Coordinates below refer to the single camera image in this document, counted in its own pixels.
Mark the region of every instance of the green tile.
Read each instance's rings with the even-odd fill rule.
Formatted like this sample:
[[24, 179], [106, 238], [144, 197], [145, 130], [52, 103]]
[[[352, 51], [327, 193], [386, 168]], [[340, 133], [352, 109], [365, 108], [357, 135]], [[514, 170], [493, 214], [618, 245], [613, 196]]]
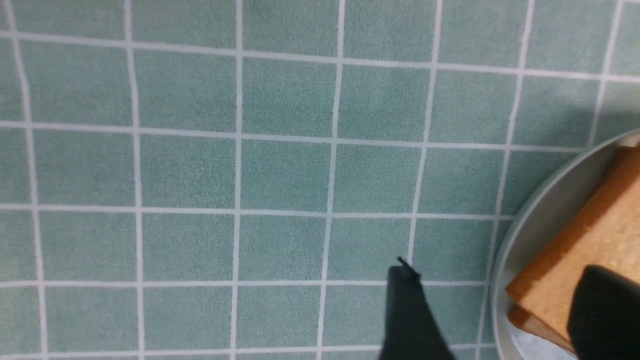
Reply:
[[513, 151], [504, 186], [502, 214], [515, 215], [544, 180], [574, 157], [575, 154], [562, 152]]
[[320, 280], [326, 219], [244, 216], [240, 280]]
[[473, 348], [464, 348], [452, 350], [456, 360], [476, 360], [476, 350]]
[[145, 356], [145, 359], [150, 359], [150, 360], [228, 360], [229, 355], [161, 355], [161, 356]]
[[229, 347], [231, 287], [145, 289], [147, 349]]
[[244, 209], [326, 211], [329, 145], [270, 141], [242, 144]]
[[335, 65], [245, 59], [243, 132], [331, 136]]
[[640, 128], [640, 84], [608, 82], [596, 142]]
[[135, 289], [47, 288], [46, 304], [51, 352], [138, 349]]
[[319, 286], [239, 288], [237, 346], [314, 347], [319, 300]]
[[435, 1], [348, 0], [344, 56], [431, 61]]
[[0, 281], [35, 279], [31, 213], [0, 211]]
[[525, 77], [513, 143], [586, 147], [599, 85], [592, 80]]
[[142, 226], [145, 280], [231, 280], [233, 216], [144, 214]]
[[421, 213], [494, 214], [504, 152], [428, 149]]
[[483, 281], [493, 222], [418, 219], [413, 265], [424, 280]]
[[323, 360], [377, 360], [378, 351], [329, 351], [323, 352]]
[[24, 130], [0, 129], [0, 202], [31, 202]]
[[323, 345], [380, 345], [385, 330], [384, 286], [328, 286]]
[[516, 67], [527, 0], [445, 1], [438, 61]]
[[234, 0], [134, 0], [136, 41], [236, 47]]
[[448, 344], [475, 343], [483, 286], [427, 286], [424, 292]]
[[235, 131], [236, 59], [136, 51], [140, 124]]
[[237, 354], [238, 360], [315, 360], [315, 352], [280, 352], [274, 354]]
[[480, 360], [500, 360], [498, 350], [496, 348], [480, 349]]
[[438, 71], [429, 141], [505, 143], [515, 91], [515, 75]]
[[45, 280], [136, 280], [133, 214], [40, 213]]
[[640, 75], [640, 4], [623, 3], [620, 29], [611, 62], [611, 73], [622, 75]]
[[429, 70], [345, 66], [341, 138], [422, 141]]
[[527, 67], [602, 72], [615, 0], [539, 0]]
[[145, 135], [140, 144], [145, 206], [234, 207], [233, 140]]
[[0, 39], [0, 83], [0, 119], [22, 121], [22, 90], [8, 39]]
[[386, 280], [396, 257], [409, 246], [409, 219], [334, 219], [329, 245], [329, 279]]
[[36, 288], [0, 289], [0, 355], [40, 352]]
[[131, 125], [124, 49], [21, 42], [33, 121]]
[[335, 166], [335, 212], [409, 213], [420, 149], [340, 145]]
[[338, 0], [245, 0], [244, 48], [335, 56]]
[[18, 31], [88, 38], [123, 39], [123, 11], [122, 0], [13, 2]]
[[35, 131], [43, 204], [134, 204], [131, 135]]
[[6, 23], [6, 14], [4, 8], [0, 6], [0, 30], [9, 30], [9, 25]]

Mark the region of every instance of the white grout line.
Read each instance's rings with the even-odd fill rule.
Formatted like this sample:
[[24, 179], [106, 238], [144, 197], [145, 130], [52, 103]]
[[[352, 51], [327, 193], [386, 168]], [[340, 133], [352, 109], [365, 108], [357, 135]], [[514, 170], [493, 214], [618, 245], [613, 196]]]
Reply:
[[[433, 43], [431, 44], [431, 62], [438, 63], [440, 52], [440, 28], [442, 27], [442, 0], [435, 3], [435, 24], [433, 26]], [[411, 225], [409, 227], [409, 245], [407, 246], [406, 261], [413, 263], [413, 247], [415, 244], [415, 227], [418, 222], [418, 207], [420, 204], [420, 191], [422, 190], [422, 177], [424, 176], [424, 164], [427, 158], [427, 146], [429, 143], [429, 131], [431, 130], [431, 114], [433, 112], [433, 96], [436, 87], [436, 69], [429, 71], [429, 90], [427, 91], [426, 110], [424, 112], [424, 133], [422, 134], [422, 149], [420, 150], [420, 162], [418, 174], [415, 179], [415, 193], [413, 194], [413, 207], [411, 213]]]
[[[424, 286], [482, 286], [484, 281], [422, 281]], [[249, 281], [6, 281], [0, 288], [213, 288], [224, 286], [386, 286], [385, 280], [249, 280]]]
[[[482, 344], [452, 344], [452, 350], [471, 348], [494, 348], [494, 343]], [[348, 345], [328, 346], [320, 349], [322, 352], [351, 352], [351, 351], [379, 351], [380, 345]], [[198, 356], [198, 355], [224, 355], [230, 354], [231, 348], [215, 348], [201, 350], [146, 350], [144, 356]], [[239, 348], [237, 354], [286, 354], [293, 352], [315, 352], [317, 347], [276, 347], [276, 348]], [[42, 359], [45, 354], [14, 354], [0, 356], [0, 360]], [[50, 358], [78, 358], [78, 357], [131, 357], [138, 355], [137, 351], [92, 351], [92, 352], [51, 352]]]
[[[22, 51], [20, 50], [20, 42], [17, 37], [17, 26], [15, 16], [13, 14], [13, 5], [11, 0], [4, 0], [4, 9], [6, 12], [6, 20], [10, 28], [11, 42], [13, 46], [13, 57], [20, 81], [20, 90], [22, 92], [22, 116], [25, 124], [31, 124], [31, 92], [29, 90], [29, 80], [24, 70], [24, 62], [22, 61]], [[42, 260], [42, 236], [40, 232], [40, 212], [38, 211], [38, 173], [36, 171], [36, 155], [33, 138], [33, 130], [25, 129], [25, 138], [27, 146], [27, 158], [29, 163], [29, 189], [31, 196], [31, 216], [33, 217], [33, 246], [35, 250], [36, 262], [36, 278], [38, 282], [44, 281], [44, 264]], [[40, 317], [40, 351], [42, 351], [42, 359], [47, 360], [47, 352], [49, 351], [49, 343], [47, 340], [47, 304], [45, 298], [45, 288], [38, 284], [38, 313]]]
[[326, 287], [329, 276], [329, 242], [331, 240], [331, 225], [333, 220], [333, 196], [335, 193], [335, 162], [338, 147], [338, 121], [340, 117], [340, 92], [342, 90], [342, 58], [344, 56], [344, 17], [346, 0], [338, 3], [338, 33], [336, 41], [336, 55], [338, 63], [335, 70], [335, 91], [333, 94], [333, 112], [331, 124], [331, 158], [329, 160], [329, 179], [326, 198], [326, 223], [324, 225], [324, 245], [322, 256], [322, 276], [320, 285], [320, 304], [318, 311], [318, 327], [316, 338], [316, 360], [322, 360], [322, 346], [324, 337], [324, 309], [326, 306]]
[[231, 288], [231, 323], [229, 333], [230, 360], [236, 358], [238, 285], [240, 272], [240, 216], [242, 189], [242, 120], [243, 120], [243, 0], [236, 0], [236, 178], [234, 194], [234, 252]]
[[524, 82], [525, 68], [527, 65], [527, 50], [529, 47], [529, 37], [531, 35], [531, 26], [533, 23], [534, 9], [536, 7], [536, 0], [528, 0], [527, 3], [527, 15], [525, 18], [524, 31], [522, 34], [522, 45], [520, 47], [520, 57], [518, 59], [518, 75], [516, 80], [515, 96], [513, 98], [513, 107], [511, 108], [511, 114], [509, 115], [509, 127], [507, 130], [506, 149], [504, 151], [504, 159], [502, 161], [502, 173], [500, 174], [500, 183], [498, 185], [498, 194], [495, 201], [495, 220], [493, 221], [493, 229], [491, 234], [491, 244], [489, 245], [489, 253], [487, 255], [486, 270], [484, 275], [484, 290], [483, 299], [480, 306], [480, 319], [478, 324], [478, 332], [476, 337], [476, 360], [480, 360], [480, 347], [482, 343], [482, 335], [484, 330], [484, 314], [486, 313], [486, 307], [489, 302], [489, 283], [491, 281], [491, 270], [493, 267], [493, 253], [495, 252], [495, 244], [498, 236], [498, 228], [500, 221], [498, 216], [502, 212], [502, 200], [504, 198], [504, 188], [507, 182], [507, 172], [509, 169], [509, 158], [511, 156], [511, 150], [515, 150], [516, 147], [511, 144], [513, 141], [513, 131], [515, 130], [516, 118], [518, 116], [518, 109], [520, 107], [520, 97], [522, 95], [522, 86]]
[[131, 0], [124, 1], [124, 35], [127, 53], [127, 71], [131, 89], [131, 122], [133, 137], [133, 178], [136, 215], [136, 302], [138, 310], [138, 359], [144, 360], [145, 351], [145, 305], [144, 305], [144, 268], [142, 242], [142, 175], [140, 165], [140, 103], [138, 101], [138, 81], [136, 78], [135, 58], [132, 48], [132, 11]]
[[600, 81], [600, 87], [598, 88], [598, 99], [596, 100], [596, 108], [593, 112], [593, 122], [591, 123], [591, 131], [589, 132], [588, 147], [592, 147], [598, 132], [598, 123], [600, 121], [600, 113], [602, 112], [602, 103], [604, 102], [604, 96], [607, 91], [607, 76], [611, 71], [611, 62], [613, 61], [613, 54], [616, 48], [616, 37], [618, 36], [618, 29], [620, 28], [620, 21], [622, 20], [622, 8], [623, 0], [616, 1], [616, 8], [613, 12], [613, 18], [611, 21], [611, 30], [609, 31], [609, 41], [607, 43], [607, 51], [604, 56], [604, 64], [602, 66], [602, 80]]
[[[127, 127], [127, 126], [103, 126], [89, 124], [56, 124], [48, 122], [20, 122], [10, 120], [0, 120], [0, 127], [10, 127], [19, 129], [38, 129], [54, 131], [89, 131], [97, 133], [124, 133], [162, 136], [195, 136], [204, 138], [220, 138], [232, 140], [262, 140], [281, 142], [301, 142], [301, 143], [326, 143], [339, 145], [367, 145], [367, 146], [389, 146], [389, 147], [414, 147], [428, 149], [484, 149], [484, 150], [505, 150], [507, 145], [492, 143], [440, 143], [440, 142], [402, 142], [391, 140], [361, 140], [347, 138], [320, 138], [312, 136], [290, 136], [290, 135], [264, 135], [246, 133], [219, 133], [214, 131], [180, 130], [180, 129], [157, 129], [151, 127]], [[538, 152], [571, 152], [578, 153], [584, 149], [580, 147], [552, 147], [537, 145], [512, 145], [510, 149], [518, 151], [538, 151]]]
[[[45, 205], [45, 204], [0, 204], [0, 210], [7, 211], [74, 211], [79, 213], [135, 213], [135, 206], [97, 206], [97, 205]], [[141, 207], [140, 211], [150, 214], [205, 214], [205, 215], [235, 215], [236, 209], [204, 209], [204, 208], [153, 208]], [[327, 213], [296, 210], [270, 209], [240, 209], [240, 215], [264, 215], [285, 217], [328, 217]], [[413, 213], [332, 213], [332, 218], [411, 218]], [[437, 218], [451, 220], [512, 220], [511, 215], [482, 215], [482, 214], [440, 214], [417, 213], [416, 218]]]
[[[13, 35], [11, 31], [0, 31], [0, 38], [11, 38], [12, 36]], [[20, 40], [28, 40], [28, 41], [35, 41], [35, 42], [88, 45], [88, 46], [99, 46], [99, 47], [120, 47], [120, 48], [127, 47], [127, 42], [125, 40], [107, 40], [107, 39], [98, 39], [98, 38], [69, 37], [69, 36], [63, 36], [63, 35], [23, 33], [23, 32], [18, 32], [16, 36]], [[639, 76], [607, 75], [603, 77], [602, 74], [554, 71], [554, 70], [543, 70], [543, 69], [524, 69], [524, 71], [522, 71], [521, 69], [518, 69], [518, 68], [493, 67], [493, 66], [486, 66], [486, 65], [337, 58], [337, 57], [331, 57], [331, 56], [270, 53], [267, 51], [224, 49], [224, 48], [204, 47], [204, 46], [196, 46], [196, 45], [162, 44], [162, 43], [153, 43], [153, 42], [131, 42], [131, 46], [134, 49], [149, 50], [149, 51], [169, 51], [173, 53], [207, 54], [207, 55], [218, 55], [218, 56], [239, 56], [240, 55], [243, 58], [260, 58], [260, 59], [272, 59], [272, 60], [283, 60], [283, 61], [303, 61], [303, 62], [313, 62], [313, 63], [343, 63], [346, 65], [359, 65], [359, 66], [438, 69], [438, 70], [455, 70], [455, 71], [466, 71], [466, 72], [490, 72], [494, 74], [522, 73], [525, 76], [540, 76], [540, 77], [566, 78], [566, 79], [587, 79], [587, 80], [608, 79], [609, 81], [640, 83]]]

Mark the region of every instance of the bread slice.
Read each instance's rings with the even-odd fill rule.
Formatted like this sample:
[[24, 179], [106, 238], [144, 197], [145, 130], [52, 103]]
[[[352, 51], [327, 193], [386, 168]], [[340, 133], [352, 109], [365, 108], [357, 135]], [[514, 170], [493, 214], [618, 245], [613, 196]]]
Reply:
[[563, 339], [562, 336], [546, 326], [539, 318], [536, 318], [520, 306], [514, 306], [509, 312], [508, 318], [513, 326], [518, 329], [543, 338], [544, 340], [551, 341], [570, 352], [575, 352], [569, 341]]
[[640, 151], [615, 167], [587, 204], [507, 287], [507, 293], [570, 343], [573, 292], [588, 264], [640, 282]]

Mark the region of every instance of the black object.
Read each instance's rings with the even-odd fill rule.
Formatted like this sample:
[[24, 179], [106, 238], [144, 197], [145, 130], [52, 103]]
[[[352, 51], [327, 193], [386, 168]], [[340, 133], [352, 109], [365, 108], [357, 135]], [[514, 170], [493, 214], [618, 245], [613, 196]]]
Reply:
[[402, 258], [387, 279], [385, 342], [381, 360], [454, 360], [427, 304], [418, 274]]
[[640, 359], [640, 286], [602, 266], [587, 266], [567, 330], [580, 360]]

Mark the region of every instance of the gray plate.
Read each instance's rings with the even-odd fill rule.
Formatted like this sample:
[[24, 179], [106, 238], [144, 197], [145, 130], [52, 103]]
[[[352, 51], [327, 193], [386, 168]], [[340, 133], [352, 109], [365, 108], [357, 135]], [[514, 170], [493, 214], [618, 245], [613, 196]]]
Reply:
[[518, 212], [493, 268], [493, 332], [501, 359], [574, 358], [560, 347], [514, 328], [507, 320], [507, 312], [513, 303], [504, 288], [589, 199], [616, 149], [638, 143], [640, 129], [629, 131], [578, 155], [551, 175]]

